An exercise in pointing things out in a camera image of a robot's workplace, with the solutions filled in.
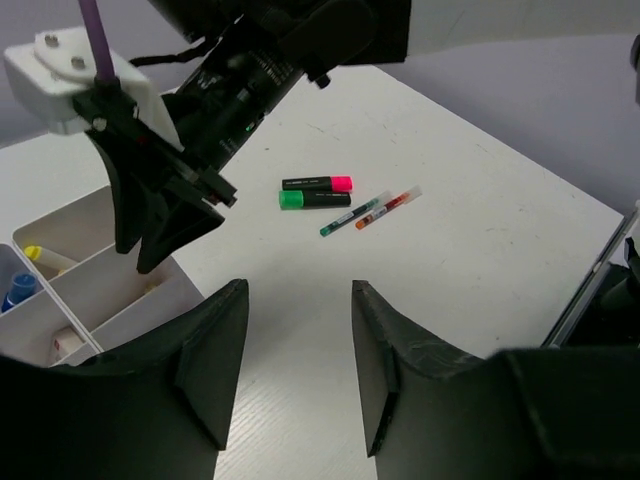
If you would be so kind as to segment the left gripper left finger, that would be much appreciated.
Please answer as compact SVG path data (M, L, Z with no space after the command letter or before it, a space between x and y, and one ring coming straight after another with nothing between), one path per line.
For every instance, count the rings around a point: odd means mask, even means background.
M1 360L5 479L210 479L226 448L249 318L229 282L77 366Z

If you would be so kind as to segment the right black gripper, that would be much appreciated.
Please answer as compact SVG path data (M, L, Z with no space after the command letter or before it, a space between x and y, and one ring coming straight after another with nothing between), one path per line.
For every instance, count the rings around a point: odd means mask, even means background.
M177 92L161 96L181 149L137 117L120 84L96 82L72 98L107 172L116 251L141 239L140 274L223 224L207 206L236 201L222 169L301 75L274 36L227 30Z

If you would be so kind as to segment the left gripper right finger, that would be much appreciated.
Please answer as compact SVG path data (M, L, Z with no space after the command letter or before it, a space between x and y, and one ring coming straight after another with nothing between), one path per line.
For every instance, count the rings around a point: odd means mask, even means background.
M352 284L366 452L380 479L635 479L639 353L501 350L481 359Z

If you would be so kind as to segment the yellow-capped white pen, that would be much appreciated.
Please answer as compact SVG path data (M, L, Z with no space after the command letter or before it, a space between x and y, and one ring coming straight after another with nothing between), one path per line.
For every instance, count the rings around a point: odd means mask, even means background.
M77 260L39 245L26 246L23 249L23 253L33 263L50 269L56 274L61 274L78 264Z

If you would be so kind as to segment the white staple box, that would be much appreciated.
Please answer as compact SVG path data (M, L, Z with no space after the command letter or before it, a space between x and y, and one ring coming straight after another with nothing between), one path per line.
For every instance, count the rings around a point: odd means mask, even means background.
M55 364L84 345L83 339L72 327L63 328L52 336L49 362Z

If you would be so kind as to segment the green highlighter marker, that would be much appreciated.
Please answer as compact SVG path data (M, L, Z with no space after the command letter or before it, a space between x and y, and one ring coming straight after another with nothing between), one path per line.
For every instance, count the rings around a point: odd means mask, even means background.
M352 202L349 193L305 190L280 191L278 200L282 210L342 208Z

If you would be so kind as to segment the clear glue bottle blue cap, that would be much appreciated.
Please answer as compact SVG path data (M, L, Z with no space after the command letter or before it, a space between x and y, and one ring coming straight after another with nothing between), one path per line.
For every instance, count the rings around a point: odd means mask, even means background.
M5 313L30 298L37 289L37 278L32 273L16 273L4 296L1 312Z

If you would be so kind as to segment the pink highlighter marker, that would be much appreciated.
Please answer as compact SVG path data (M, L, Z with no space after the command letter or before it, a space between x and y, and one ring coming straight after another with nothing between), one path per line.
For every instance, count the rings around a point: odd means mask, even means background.
M336 193L350 193L353 190L353 180L350 176L317 176L283 179L281 188L284 191L326 191Z

